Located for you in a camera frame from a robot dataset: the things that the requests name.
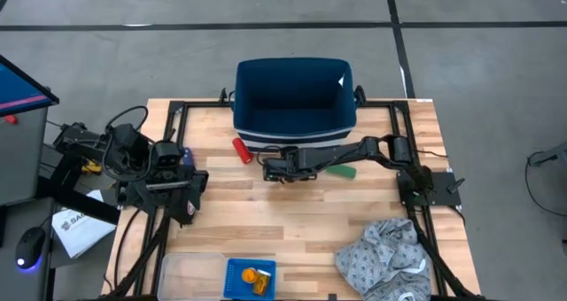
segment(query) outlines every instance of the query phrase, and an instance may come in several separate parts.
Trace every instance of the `black bracket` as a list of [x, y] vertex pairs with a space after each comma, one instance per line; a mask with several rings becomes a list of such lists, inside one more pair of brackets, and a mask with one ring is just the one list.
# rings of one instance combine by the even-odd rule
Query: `black bracket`
[[363, 107], [366, 104], [366, 93], [364, 93], [364, 89], [360, 85], [354, 89], [354, 100], [358, 107]]
[[433, 191], [417, 193], [413, 191], [413, 181], [405, 172], [398, 173], [398, 188], [400, 189], [400, 201], [406, 206], [457, 206], [461, 205], [459, 197], [459, 182], [451, 172], [431, 173], [433, 179]]
[[229, 96], [227, 95], [227, 88], [221, 89], [221, 96], [219, 96], [219, 104], [227, 104]]

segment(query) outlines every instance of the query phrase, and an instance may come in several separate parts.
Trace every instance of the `blue bin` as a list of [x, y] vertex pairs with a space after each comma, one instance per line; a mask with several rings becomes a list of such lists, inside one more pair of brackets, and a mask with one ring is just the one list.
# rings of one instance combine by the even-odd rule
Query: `blue bin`
[[250, 151], [336, 146], [356, 125], [353, 74], [341, 59], [244, 61], [234, 93], [234, 128]]
[[[266, 287], [266, 293], [259, 296], [253, 293], [253, 284], [242, 280], [242, 272], [252, 267], [272, 274]], [[224, 280], [225, 298], [238, 300], [274, 300], [276, 299], [276, 262], [259, 259], [229, 259], [227, 275]]]

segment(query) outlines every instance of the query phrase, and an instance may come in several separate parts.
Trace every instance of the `gray cloth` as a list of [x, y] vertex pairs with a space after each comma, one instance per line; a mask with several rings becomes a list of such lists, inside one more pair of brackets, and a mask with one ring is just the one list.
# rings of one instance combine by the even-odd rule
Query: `gray cloth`
[[366, 301], [430, 299], [427, 253], [411, 220], [367, 225], [362, 238], [335, 253], [335, 265]]

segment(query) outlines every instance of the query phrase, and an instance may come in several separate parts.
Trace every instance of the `blue fabric bin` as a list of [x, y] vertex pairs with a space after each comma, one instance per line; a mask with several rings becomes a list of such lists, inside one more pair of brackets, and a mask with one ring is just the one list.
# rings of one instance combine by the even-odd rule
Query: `blue fabric bin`
[[244, 61], [234, 93], [234, 127], [250, 151], [340, 145], [356, 125], [353, 74], [344, 60]]

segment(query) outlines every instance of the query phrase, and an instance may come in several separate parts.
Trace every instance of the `monitor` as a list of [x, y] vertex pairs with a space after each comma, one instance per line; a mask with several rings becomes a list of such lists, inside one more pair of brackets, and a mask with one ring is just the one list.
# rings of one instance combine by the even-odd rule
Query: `monitor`
[[47, 88], [0, 55], [0, 116], [58, 104]]

